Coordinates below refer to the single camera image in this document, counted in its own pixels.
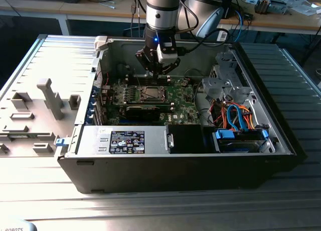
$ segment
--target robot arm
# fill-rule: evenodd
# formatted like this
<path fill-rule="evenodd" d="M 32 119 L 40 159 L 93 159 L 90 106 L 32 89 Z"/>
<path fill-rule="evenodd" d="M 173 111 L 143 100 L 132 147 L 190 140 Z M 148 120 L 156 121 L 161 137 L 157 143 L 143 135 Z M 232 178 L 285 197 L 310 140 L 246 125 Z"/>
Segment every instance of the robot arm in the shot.
<path fill-rule="evenodd" d="M 186 14 L 185 9 L 180 8 L 180 0 L 147 0 L 145 46 L 136 57 L 146 70 L 153 73 L 154 79 L 178 67 L 178 56 L 188 53 L 185 48 L 176 46 L 176 33 L 194 30 L 197 36 L 207 38 L 206 35 L 217 27 L 224 11 L 217 0 L 189 0 L 188 5 L 201 17 L 202 24 L 197 29 L 198 24 L 193 28 L 185 28 L 182 24 L 186 23 Z M 177 23 L 183 31 L 177 32 Z"/>
<path fill-rule="evenodd" d="M 136 57 L 155 79 L 180 63 L 175 42 L 179 5 L 180 0 L 147 0 L 145 46 Z"/>

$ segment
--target blue cable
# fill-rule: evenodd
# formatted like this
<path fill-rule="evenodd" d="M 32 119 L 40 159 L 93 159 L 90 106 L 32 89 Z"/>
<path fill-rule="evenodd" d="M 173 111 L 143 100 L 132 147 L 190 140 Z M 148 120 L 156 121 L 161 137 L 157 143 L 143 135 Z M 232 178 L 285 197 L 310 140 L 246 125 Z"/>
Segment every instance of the blue cable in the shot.
<path fill-rule="evenodd" d="M 242 26 L 243 26 L 243 20 L 242 20 L 242 17 L 241 17 L 241 14 L 235 10 L 235 12 L 239 15 L 239 18 L 240 18 L 240 22 L 241 22 L 241 27 L 240 27 L 240 30 L 239 30 L 239 35 L 237 36 L 235 42 L 238 41 L 238 39 L 240 38 L 240 35 L 241 35 L 241 31 L 242 31 Z"/>
<path fill-rule="evenodd" d="M 238 115 L 238 117 L 239 117 L 239 123 L 240 123 L 241 128 L 247 132 L 248 129 L 247 129 L 247 127 L 246 127 L 246 125 L 245 125 L 245 123 L 244 123 L 244 121 L 243 121 L 242 111 L 241 111 L 241 109 L 240 109 L 238 106 L 236 106 L 236 105 L 234 105 L 234 104 L 230 105 L 230 106 L 227 108 L 227 121 L 228 121 L 228 123 L 229 123 L 236 131 L 239 130 L 239 129 L 233 124 L 233 122 L 231 121 L 231 109 L 232 109 L 232 107 L 235 107 L 236 110 L 237 110 L 237 115 Z"/>

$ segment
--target blue latch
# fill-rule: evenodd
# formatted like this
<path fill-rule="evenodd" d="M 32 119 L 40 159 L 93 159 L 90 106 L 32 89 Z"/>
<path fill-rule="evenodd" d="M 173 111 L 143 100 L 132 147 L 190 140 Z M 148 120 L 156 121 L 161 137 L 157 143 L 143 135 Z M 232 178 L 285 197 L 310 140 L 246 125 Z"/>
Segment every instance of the blue latch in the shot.
<path fill-rule="evenodd" d="M 56 147 L 66 147 L 70 143 L 70 137 L 59 138 L 56 140 Z"/>
<path fill-rule="evenodd" d="M 216 139 L 234 139 L 234 133 L 230 130 L 217 130 L 215 132 Z"/>
<path fill-rule="evenodd" d="M 268 139 L 269 138 L 269 133 L 266 131 L 266 130 L 263 130 L 262 131 L 262 135 L 265 139 Z"/>

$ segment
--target dark floor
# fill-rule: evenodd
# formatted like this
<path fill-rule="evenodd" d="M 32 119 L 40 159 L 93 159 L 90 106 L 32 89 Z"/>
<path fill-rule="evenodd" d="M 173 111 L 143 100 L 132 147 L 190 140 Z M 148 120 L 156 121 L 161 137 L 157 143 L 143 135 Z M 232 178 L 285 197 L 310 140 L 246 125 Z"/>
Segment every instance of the dark floor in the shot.
<path fill-rule="evenodd" d="M 130 36 L 129 23 L 73 20 L 70 21 L 70 26 L 72 35 Z M 61 34 L 58 21 L 0 16 L 0 88 L 10 77 L 39 34 Z M 138 37 L 138 31 L 134 30 L 133 35 Z M 256 43 L 270 43 L 274 35 L 275 33 L 267 32 L 261 32 L 257 35 L 256 31 L 244 31 L 241 33 L 240 42 L 253 42 L 256 37 Z M 286 34 L 277 40 L 278 46 L 287 49 L 297 61 L 301 60 L 309 42 L 310 36 L 299 34 Z M 320 56 L 321 49 L 317 49 L 304 66 L 305 71 L 316 83 L 320 81 L 315 75 L 315 70 L 321 68 Z"/>

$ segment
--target white plastic part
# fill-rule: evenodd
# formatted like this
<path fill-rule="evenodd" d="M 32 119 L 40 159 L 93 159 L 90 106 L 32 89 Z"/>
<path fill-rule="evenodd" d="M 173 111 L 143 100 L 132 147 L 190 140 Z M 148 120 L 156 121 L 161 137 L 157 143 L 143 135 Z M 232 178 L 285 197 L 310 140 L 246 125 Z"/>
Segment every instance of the white plastic part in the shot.
<path fill-rule="evenodd" d="M 107 36 L 97 36 L 94 42 L 96 52 L 99 51 L 99 47 L 106 44 Z"/>

